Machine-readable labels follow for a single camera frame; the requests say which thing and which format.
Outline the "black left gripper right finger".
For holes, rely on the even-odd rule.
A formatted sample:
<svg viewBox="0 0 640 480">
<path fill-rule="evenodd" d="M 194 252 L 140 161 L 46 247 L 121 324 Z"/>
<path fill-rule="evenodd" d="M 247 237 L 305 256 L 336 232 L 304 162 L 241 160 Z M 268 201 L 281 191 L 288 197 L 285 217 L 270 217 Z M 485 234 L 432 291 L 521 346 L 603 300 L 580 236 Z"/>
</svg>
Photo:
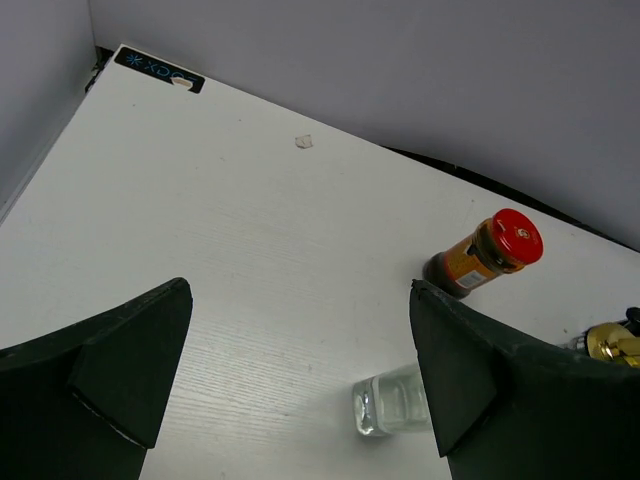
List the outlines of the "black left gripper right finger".
<svg viewBox="0 0 640 480">
<path fill-rule="evenodd" d="M 563 349 L 414 281 L 409 317 L 455 479 L 635 479 L 639 372 Z"/>
</svg>

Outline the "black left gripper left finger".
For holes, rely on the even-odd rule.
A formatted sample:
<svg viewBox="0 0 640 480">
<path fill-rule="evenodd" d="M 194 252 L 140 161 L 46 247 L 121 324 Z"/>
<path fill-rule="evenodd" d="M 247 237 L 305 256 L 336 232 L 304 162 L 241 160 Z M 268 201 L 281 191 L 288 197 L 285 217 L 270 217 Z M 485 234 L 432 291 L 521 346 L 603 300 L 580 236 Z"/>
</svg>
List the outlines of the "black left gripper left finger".
<svg viewBox="0 0 640 480">
<path fill-rule="evenodd" d="M 136 479 L 193 309 L 184 278 L 1 351 L 4 479 Z"/>
</svg>

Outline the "clear glass oil bottle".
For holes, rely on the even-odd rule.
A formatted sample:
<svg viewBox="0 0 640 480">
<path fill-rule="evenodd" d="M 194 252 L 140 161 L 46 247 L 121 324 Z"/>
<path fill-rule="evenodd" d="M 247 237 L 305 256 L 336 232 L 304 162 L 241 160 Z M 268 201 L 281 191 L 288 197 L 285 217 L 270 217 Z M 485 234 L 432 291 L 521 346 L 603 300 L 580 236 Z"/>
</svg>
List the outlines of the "clear glass oil bottle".
<svg viewBox="0 0 640 480">
<path fill-rule="evenodd" d="M 365 437 L 432 430 L 417 363 L 356 382 L 352 387 L 356 431 Z"/>
</svg>

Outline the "red-capped brown sauce jar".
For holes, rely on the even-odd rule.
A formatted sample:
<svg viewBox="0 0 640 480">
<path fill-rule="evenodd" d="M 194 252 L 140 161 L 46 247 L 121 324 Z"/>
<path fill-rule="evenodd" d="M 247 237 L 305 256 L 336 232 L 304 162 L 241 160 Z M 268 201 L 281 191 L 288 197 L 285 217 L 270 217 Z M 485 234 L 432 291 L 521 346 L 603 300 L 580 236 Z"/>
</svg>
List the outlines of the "red-capped brown sauce jar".
<svg viewBox="0 0 640 480">
<path fill-rule="evenodd" d="M 464 299 L 498 277 L 538 262 L 543 253 L 543 239 L 534 223 L 521 212 L 505 208 L 431 257 L 422 276 L 450 296 Z"/>
</svg>

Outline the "small paper scrap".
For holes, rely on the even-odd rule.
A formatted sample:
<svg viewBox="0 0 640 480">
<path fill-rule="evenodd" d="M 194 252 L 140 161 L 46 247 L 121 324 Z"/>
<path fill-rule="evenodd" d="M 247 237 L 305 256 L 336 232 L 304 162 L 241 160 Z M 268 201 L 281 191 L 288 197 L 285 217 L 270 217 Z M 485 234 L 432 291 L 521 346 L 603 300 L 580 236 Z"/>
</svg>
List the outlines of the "small paper scrap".
<svg viewBox="0 0 640 480">
<path fill-rule="evenodd" d="M 313 138 L 310 134 L 298 136 L 294 139 L 295 146 L 299 149 L 309 149 L 314 146 Z"/>
</svg>

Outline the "black logo sticker left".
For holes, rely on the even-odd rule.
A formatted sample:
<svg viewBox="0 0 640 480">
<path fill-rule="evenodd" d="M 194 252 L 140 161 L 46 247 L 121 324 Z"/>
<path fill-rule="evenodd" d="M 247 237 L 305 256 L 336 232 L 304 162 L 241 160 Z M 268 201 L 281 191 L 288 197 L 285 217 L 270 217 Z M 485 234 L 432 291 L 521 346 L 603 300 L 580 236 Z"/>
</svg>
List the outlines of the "black logo sticker left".
<svg viewBox="0 0 640 480">
<path fill-rule="evenodd" d="M 203 76 L 129 47 L 121 47 L 115 54 L 114 61 L 118 65 L 127 67 L 156 80 L 184 87 L 194 94 L 199 94 L 205 83 Z"/>
</svg>

